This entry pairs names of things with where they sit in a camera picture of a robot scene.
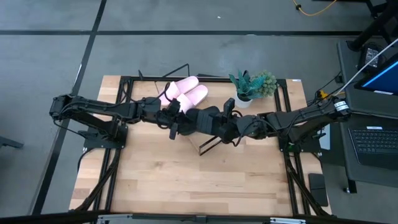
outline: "wooden tabletop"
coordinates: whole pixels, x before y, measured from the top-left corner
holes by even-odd
[[[98,100],[114,103],[120,76],[104,76]],[[202,83],[209,94],[197,108],[217,106],[234,95],[232,83]],[[157,96],[165,82],[134,82],[132,98]],[[300,80],[287,80],[292,110],[305,107]],[[280,92],[282,110],[283,94]],[[254,100],[245,114],[275,111],[274,97]],[[175,213],[207,215],[292,215],[283,155],[276,138],[243,138],[238,147],[219,144],[199,156],[197,147],[211,136],[195,133],[169,139],[169,130],[150,123],[129,125],[122,150],[112,201],[112,212]],[[79,206],[93,190],[100,175],[104,149],[94,149],[82,160],[70,208]],[[308,173],[321,174],[319,161],[302,153],[302,167],[308,187]],[[104,208],[108,186],[100,208]],[[296,186],[300,213],[300,191]]]

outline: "pink slipper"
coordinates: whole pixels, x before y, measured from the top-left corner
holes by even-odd
[[[207,87],[198,85],[187,94],[181,94],[177,97],[177,100],[180,102],[180,111],[186,113],[187,110],[196,107],[206,98],[208,92]]]
[[[170,100],[172,100],[173,98],[177,98],[181,94],[188,93],[198,84],[199,80],[197,77],[187,77],[177,82],[171,82],[169,88],[166,91],[167,98]],[[164,94],[159,99],[162,102],[162,106],[167,106],[170,104],[170,101],[166,99],[166,96]]]

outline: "succulent plant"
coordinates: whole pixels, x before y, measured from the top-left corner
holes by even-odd
[[[264,97],[262,92],[259,90],[262,88],[264,82],[266,81],[265,76],[250,78],[249,72],[245,70],[243,75],[242,71],[238,71],[238,78],[239,80],[235,79],[234,75],[229,74],[229,79],[236,86],[236,92],[239,99],[243,101],[249,101],[255,98]]]
[[[260,93],[262,95],[262,97],[273,96],[274,92],[277,88],[277,81],[276,81],[275,76],[273,74],[271,74],[271,72],[264,70],[264,71],[258,73],[258,75],[251,77],[250,81],[260,78],[260,77],[264,77],[265,80],[264,80],[264,83],[262,84],[262,86],[260,88],[258,88],[257,90],[255,90],[255,92]]]

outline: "white cable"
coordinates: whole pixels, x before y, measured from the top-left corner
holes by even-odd
[[[394,40],[393,43],[391,43],[391,44],[388,45],[385,49],[383,49],[382,51],[380,51],[380,53],[378,53],[376,56],[374,56],[374,57],[372,58],[372,60],[370,60],[370,61],[369,61],[366,65],[364,65],[361,69],[359,69],[359,71],[358,71],[358,72],[357,72],[345,85],[343,85],[343,87],[341,87],[341,89],[340,89],[337,93],[335,93],[334,96],[337,96],[341,91],[343,91],[343,90],[348,86],[348,84],[351,83],[351,81],[353,81],[354,78],[355,78],[359,73],[361,73],[362,70],[364,70],[364,69],[366,68],[366,66],[368,66],[374,59],[378,58],[378,56],[380,56],[380,54],[383,54],[383,52],[385,52],[388,48],[390,48],[391,46],[393,46],[394,43],[396,43],[397,41],[398,41],[398,39]]]

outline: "yellow cable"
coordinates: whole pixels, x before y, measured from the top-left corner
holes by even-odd
[[[296,5],[296,6],[298,6],[299,4],[297,4],[297,2],[296,2],[296,0],[293,0],[293,2],[294,2],[294,4]],[[299,10],[300,10],[300,12],[302,12],[304,15],[306,15],[306,16],[316,16],[316,15],[319,15],[319,14],[321,14],[321,13],[323,13],[325,10],[327,10],[332,4],[334,4],[335,2],[337,2],[337,0],[334,0],[332,3],[330,3],[326,8],[324,8],[324,9],[322,9],[321,11],[319,11],[319,12],[316,12],[316,13],[314,13],[314,14],[307,14],[307,13],[305,13],[302,9],[301,9],[301,7],[299,7]]]

